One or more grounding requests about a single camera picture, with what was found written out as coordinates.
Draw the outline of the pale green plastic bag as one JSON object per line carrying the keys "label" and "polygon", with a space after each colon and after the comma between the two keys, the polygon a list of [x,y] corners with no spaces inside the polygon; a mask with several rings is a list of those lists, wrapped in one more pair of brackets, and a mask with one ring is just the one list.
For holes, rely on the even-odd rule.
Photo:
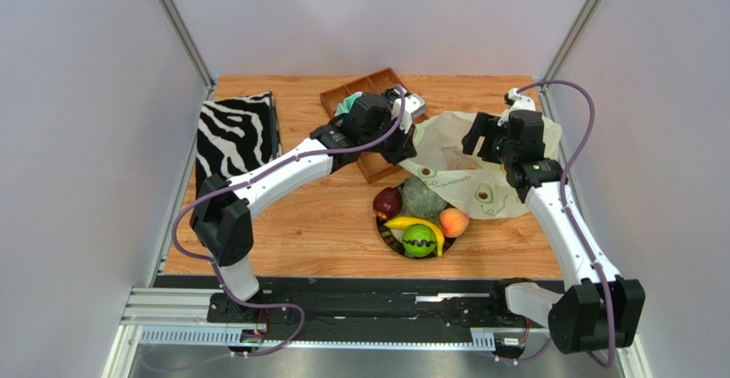
{"label": "pale green plastic bag", "polygon": [[[500,165],[462,153],[461,140],[476,115],[445,111],[418,123],[413,138],[417,155],[400,165],[432,191],[472,219],[507,219],[529,209],[506,181]],[[465,166],[479,170],[464,171]]]}

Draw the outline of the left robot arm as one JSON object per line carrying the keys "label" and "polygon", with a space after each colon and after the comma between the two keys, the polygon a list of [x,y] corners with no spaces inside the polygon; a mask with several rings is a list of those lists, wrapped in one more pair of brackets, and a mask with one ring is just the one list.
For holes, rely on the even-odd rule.
{"label": "left robot arm", "polygon": [[416,93],[395,100],[363,93],[347,112],[281,157],[237,177],[207,178],[194,201],[190,226],[229,295],[245,302],[260,289],[248,258],[255,218],[304,184],[357,162],[363,153],[379,154],[392,165],[415,157],[415,121],[426,109]]}

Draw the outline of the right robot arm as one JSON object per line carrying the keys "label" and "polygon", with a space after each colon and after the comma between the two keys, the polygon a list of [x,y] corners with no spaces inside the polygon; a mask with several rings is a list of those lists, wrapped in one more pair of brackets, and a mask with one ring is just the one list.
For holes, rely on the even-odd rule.
{"label": "right robot arm", "polygon": [[564,354],[604,351],[613,361],[632,345],[645,302],[636,279],[626,279],[597,245],[579,212],[560,163],[545,154],[544,122],[537,111],[505,119],[480,112],[462,139],[463,152],[501,165],[519,200],[535,216],[558,260],[564,292],[525,278],[495,287],[499,311],[547,327]]}

